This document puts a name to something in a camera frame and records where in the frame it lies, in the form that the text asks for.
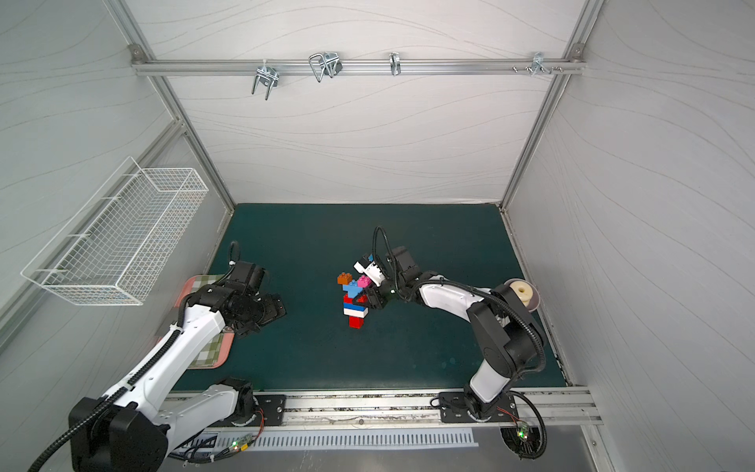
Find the pink lego brick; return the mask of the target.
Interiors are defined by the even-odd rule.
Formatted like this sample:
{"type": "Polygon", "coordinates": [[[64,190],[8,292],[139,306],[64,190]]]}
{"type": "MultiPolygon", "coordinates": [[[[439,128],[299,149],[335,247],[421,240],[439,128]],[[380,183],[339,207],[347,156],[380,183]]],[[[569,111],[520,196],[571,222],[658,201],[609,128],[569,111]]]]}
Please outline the pink lego brick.
{"type": "Polygon", "coordinates": [[[373,284],[374,282],[369,277],[367,277],[367,275],[361,275],[361,277],[357,279],[357,286],[359,288],[368,288],[373,284]]]}

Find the red sloped lego brick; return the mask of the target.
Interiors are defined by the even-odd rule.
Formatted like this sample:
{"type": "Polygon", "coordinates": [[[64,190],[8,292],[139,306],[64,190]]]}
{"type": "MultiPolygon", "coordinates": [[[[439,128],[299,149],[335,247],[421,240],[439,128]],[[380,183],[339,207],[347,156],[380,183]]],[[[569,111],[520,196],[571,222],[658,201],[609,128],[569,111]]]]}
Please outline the red sloped lego brick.
{"type": "Polygon", "coordinates": [[[357,304],[357,303],[354,303],[354,304],[352,304],[352,305],[357,305],[357,306],[362,306],[362,307],[368,307],[368,308],[369,308],[369,307],[370,307],[370,303],[369,303],[368,297],[367,297],[366,295],[363,295],[363,296],[365,296],[365,297],[366,297],[366,300],[365,300],[365,302],[364,302],[364,303],[358,303],[358,304],[357,304]]]}

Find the white lego brick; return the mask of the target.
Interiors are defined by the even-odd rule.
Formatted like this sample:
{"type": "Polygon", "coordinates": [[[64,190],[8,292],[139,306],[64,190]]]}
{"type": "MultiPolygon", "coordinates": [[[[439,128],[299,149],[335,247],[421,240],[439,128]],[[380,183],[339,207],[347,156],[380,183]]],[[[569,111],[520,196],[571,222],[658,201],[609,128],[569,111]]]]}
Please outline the white lego brick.
{"type": "Polygon", "coordinates": [[[343,312],[344,312],[344,315],[348,317],[360,318],[360,319],[365,318],[365,316],[369,314],[369,310],[358,311],[358,310],[352,310],[352,309],[347,309],[347,308],[344,308],[343,312]]]}

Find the red square lego brick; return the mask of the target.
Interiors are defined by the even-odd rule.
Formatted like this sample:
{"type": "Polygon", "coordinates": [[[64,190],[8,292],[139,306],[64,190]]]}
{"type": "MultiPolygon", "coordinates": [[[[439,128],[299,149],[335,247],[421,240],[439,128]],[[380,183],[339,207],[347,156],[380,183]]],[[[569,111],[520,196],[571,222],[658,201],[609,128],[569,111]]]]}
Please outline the red square lego brick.
{"type": "Polygon", "coordinates": [[[356,330],[363,328],[365,322],[363,318],[359,317],[349,317],[348,320],[350,328],[355,328],[356,330]]]}

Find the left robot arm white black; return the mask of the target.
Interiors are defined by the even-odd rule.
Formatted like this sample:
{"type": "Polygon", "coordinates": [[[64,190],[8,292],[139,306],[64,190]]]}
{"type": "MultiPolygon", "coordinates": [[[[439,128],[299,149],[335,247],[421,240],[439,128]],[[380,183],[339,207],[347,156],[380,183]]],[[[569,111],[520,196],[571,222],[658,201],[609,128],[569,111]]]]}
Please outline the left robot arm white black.
{"type": "Polygon", "coordinates": [[[285,314],[277,294],[263,294],[265,270],[232,262],[218,281],[186,295],[166,336],[100,398],[84,398],[69,414],[76,471],[157,471],[177,448],[217,422],[263,425],[252,385],[228,378],[164,411],[171,389],[210,341],[232,330],[259,332],[285,314]]]}

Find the dark blue lego brick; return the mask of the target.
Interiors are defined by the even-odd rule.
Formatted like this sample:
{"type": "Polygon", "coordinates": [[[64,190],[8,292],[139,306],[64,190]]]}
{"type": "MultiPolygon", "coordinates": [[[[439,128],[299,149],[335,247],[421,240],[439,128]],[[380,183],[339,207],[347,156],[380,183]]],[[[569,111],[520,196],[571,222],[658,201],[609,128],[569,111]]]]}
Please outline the dark blue lego brick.
{"type": "Polygon", "coordinates": [[[352,310],[352,311],[358,311],[358,312],[366,312],[367,310],[369,310],[368,307],[362,307],[362,306],[357,306],[357,305],[352,305],[352,304],[344,304],[343,308],[345,310],[352,310]]]}

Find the orange lego brick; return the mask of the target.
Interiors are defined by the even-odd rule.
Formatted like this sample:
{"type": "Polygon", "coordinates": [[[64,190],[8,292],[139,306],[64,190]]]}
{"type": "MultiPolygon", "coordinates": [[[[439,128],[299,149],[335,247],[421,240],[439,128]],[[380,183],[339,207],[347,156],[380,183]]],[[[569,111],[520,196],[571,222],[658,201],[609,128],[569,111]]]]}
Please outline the orange lego brick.
{"type": "Polygon", "coordinates": [[[351,273],[340,273],[337,278],[337,283],[340,285],[349,285],[353,281],[351,273]]]}

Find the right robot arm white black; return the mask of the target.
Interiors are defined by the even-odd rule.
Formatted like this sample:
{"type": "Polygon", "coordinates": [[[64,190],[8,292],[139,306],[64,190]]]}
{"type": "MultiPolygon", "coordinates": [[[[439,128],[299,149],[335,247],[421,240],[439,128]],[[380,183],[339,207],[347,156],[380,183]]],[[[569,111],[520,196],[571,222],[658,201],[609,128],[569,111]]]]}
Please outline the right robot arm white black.
{"type": "Polygon", "coordinates": [[[363,326],[367,314],[395,299],[442,310],[471,326],[483,361],[458,400],[440,399],[438,406],[487,422],[501,413],[524,375],[546,368],[547,336],[535,320],[535,289],[524,280],[479,288],[423,271],[409,251],[397,247],[387,261],[368,254],[354,264],[358,276],[342,273],[343,312],[349,326],[363,326]]]}

